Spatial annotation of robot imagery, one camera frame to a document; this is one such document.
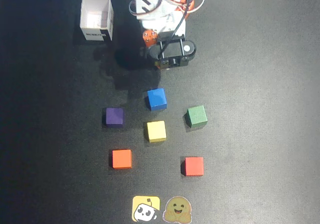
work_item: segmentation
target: yellow cube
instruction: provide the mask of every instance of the yellow cube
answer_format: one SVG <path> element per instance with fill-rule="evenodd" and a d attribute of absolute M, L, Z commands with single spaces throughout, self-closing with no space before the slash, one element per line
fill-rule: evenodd
<path fill-rule="evenodd" d="M 146 124 L 150 143 L 163 142 L 167 139 L 165 121 L 153 121 Z"/>

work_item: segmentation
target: white box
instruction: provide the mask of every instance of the white box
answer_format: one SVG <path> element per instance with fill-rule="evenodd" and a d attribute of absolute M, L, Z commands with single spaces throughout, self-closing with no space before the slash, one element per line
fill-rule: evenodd
<path fill-rule="evenodd" d="M 88 41 L 112 41 L 114 9 L 111 0 L 82 0 L 80 28 Z"/>

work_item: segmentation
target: yellow sticker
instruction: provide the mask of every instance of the yellow sticker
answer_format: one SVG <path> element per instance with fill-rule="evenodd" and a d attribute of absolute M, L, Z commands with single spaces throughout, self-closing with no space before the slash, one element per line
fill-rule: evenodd
<path fill-rule="evenodd" d="M 190 224 L 192 222 L 190 202 L 182 196 L 171 198 L 165 206 L 162 218 L 167 223 Z"/>
<path fill-rule="evenodd" d="M 132 200 L 132 220 L 152 222 L 159 216 L 160 198 L 157 196 L 137 195 Z"/>

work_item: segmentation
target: purple cube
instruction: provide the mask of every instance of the purple cube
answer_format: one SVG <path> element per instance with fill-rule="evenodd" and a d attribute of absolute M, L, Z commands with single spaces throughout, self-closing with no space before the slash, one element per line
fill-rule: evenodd
<path fill-rule="evenodd" d="M 124 110 L 122 108 L 107 108 L 105 112 L 105 124 L 108 128 L 123 128 Z"/>

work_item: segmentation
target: green cube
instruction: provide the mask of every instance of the green cube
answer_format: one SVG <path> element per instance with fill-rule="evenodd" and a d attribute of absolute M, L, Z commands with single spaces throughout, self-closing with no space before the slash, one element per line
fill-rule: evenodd
<path fill-rule="evenodd" d="M 205 107 L 203 105 L 191 107 L 187 112 L 187 122 L 191 128 L 198 128 L 208 123 Z"/>

